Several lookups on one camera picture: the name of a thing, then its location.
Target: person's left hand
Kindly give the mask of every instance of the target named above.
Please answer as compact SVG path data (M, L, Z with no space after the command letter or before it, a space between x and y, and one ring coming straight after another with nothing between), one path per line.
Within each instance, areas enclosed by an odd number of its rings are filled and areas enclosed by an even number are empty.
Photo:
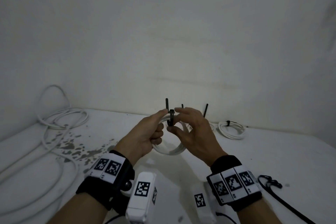
M114 150L123 154L134 166L135 163L152 150L152 144L160 144L163 124L160 120L168 113L167 109L143 118L119 143Z

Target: white table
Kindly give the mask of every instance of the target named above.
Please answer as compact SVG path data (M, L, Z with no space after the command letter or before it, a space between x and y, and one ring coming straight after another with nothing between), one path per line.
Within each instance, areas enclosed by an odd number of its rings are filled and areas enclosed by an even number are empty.
M63 152L75 158L80 165L79 175L74 184L65 192L61 200L23 223L45 223L58 207L64 205L74 195L78 185L84 179L84 172L92 163L144 117L91 109L87 111L90 115L88 122L72 129L72 133L66 136L60 145ZM177 145L178 139L166 130L164 132L163 140L170 146ZM33 149L40 142L43 133L44 126L35 124L0 142L0 171L13 160ZM49 130L47 141L51 141L57 134L59 131ZM221 147L229 154L237 156L255 176L270 175L282 183L281 190L275 187L273 190L294 208L318 224L336 222L336 149L313 136L261 129L247 128L246 138L239 141L229 140L217 131L215 135ZM42 146L38 147L16 166L24 165L30 158L34 158L43 151ZM55 158L55 155L47 154L5 180L0 185L0 213L19 203L28 202L36 193L48 188L60 171ZM190 186L206 181L206 176L211 173L202 161L187 150L178 156L165 156L152 150L134 168L136 175L144 170L162 174L168 186L174 189L176 193L172 193L171 197L175 198L176 203L167 206L164 209L165 212L173 211L183 216L181 223L199 223ZM61 180L46 197L57 196L68 184L73 171L73 164L65 163ZM304 223L267 192L264 191L263 195L284 224ZM36 202L34 208L40 209L42 205ZM15 214L0 216L0 223L20 221L22 216L31 210L23 209ZM222 211L238 222L237 215L230 207L224 207ZM224 217L221 220L219 223L230 223ZM125 220L122 217L113 223L125 223Z

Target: wristband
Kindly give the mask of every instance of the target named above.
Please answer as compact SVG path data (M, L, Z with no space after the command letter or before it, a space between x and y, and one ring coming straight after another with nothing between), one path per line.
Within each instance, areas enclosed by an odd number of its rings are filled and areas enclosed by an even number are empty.
M115 208L115 205L119 209L118 213L126 211L128 200L124 200L125 196L120 190L126 190L126 183L134 180L135 172L132 164L124 155L115 150L103 154L87 174L88 177L78 187L76 194L88 193L107 210ZM120 200L125 201L122 206L117 205Z
M207 180L219 205L238 212L263 197L254 175L235 156L218 158L211 170Z

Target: forearm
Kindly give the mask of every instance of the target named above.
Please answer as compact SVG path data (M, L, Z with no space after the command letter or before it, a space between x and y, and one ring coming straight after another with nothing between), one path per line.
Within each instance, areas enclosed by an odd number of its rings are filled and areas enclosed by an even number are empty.
M241 224L281 224L264 199L237 212Z
M73 196L47 224L102 224L106 208L87 193Z

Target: hand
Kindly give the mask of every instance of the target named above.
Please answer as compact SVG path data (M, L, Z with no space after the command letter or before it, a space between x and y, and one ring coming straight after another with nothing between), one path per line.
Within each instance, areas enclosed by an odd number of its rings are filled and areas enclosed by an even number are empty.
M160 120L168 113L167 109L143 118L119 143L114 150L123 154L134 166L135 163L152 150L152 144L160 144L163 124Z
M191 154L203 160L209 167L217 158L227 155L200 111L189 107L175 108L175 111L180 114L174 117L174 124L182 121L190 124L192 130L188 133L178 127L167 127L167 131L176 135Z

